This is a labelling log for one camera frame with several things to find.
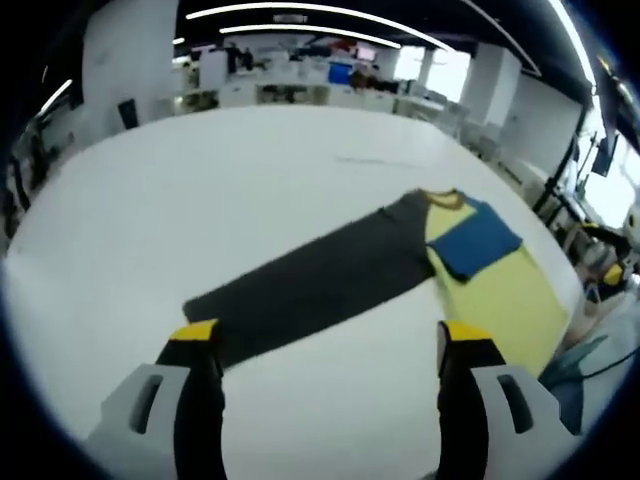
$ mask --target blue cloth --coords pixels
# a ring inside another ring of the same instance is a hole
[[[462,195],[464,195],[464,201],[467,203],[467,205],[469,205],[469,206],[471,206],[471,207],[475,208],[476,210],[477,210],[478,208],[480,208],[482,205],[486,205],[487,207],[489,207],[489,205],[488,205],[488,204],[486,204],[486,203],[484,203],[484,202],[481,202],[481,201],[479,201],[479,200],[476,200],[475,198],[470,197],[470,196],[469,196],[469,195],[467,195],[466,193],[463,193],[463,192],[461,192],[461,193],[462,193]]]
[[[349,85],[350,74],[351,65],[332,62],[329,66],[329,83],[338,85]]]
[[[476,205],[475,214],[428,244],[449,274],[461,282],[470,280],[522,244],[522,239],[488,204],[476,202]]]

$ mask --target table surface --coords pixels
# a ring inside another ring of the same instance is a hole
[[[434,126],[330,107],[234,108],[107,139],[46,186],[5,262],[25,366],[63,428],[83,438],[100,402],[184,324],[185,300],[416,187],[489,202],[573,314],[580,284],[551,235]],[[444,313],[434,283],[228,372],[229,477],[435,470]]]

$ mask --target white pillar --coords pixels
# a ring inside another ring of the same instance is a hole
[[[375,64],[380,68],[380,76],[386,79],[392,79],[396,71],[398,58],[400,57],[399,48],[378,48]]]
[[[416,83],[421,87],[427,86],[427,79],[429,78],[429,70],[431,70],[431,65],[433,65],[433,54],[435,50],[426,49],[424,52],[424,57],[422,57],[422,63],[420,64],[420,73],[418,74],[418,79]]]
[[[171,61],[178,0],[114,0],[87,24],[82,92],[93,140],[124,130],[118,104],[134,99],[141,124],[158,118],[173,91]]]
[[[469,118],[502,127],[515,96],[522,64],[507,49],[481,43],[473,60],[460,103]]]

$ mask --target window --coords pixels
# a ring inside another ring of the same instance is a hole
[[[433,90],[450,101],[459,102],[469,72],[471,55],[465,52],[445,52],[437,49],[427,78],[427,90]]]
[[[416,80],[424,58],[424,47],[402,47],[393,72],[395,80]]]
[[[640,186],[640,156],[619,135],[609,173],[606,177],[589,175],[585,185],[585,200],[601,217],[605,225],[620,228],[629,207],[636,200]]]

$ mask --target computer monitor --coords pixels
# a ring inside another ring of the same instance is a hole
[[[373,48],[358,47],[356,57],[358,60],[373,62],[376,59],[376,51]]]

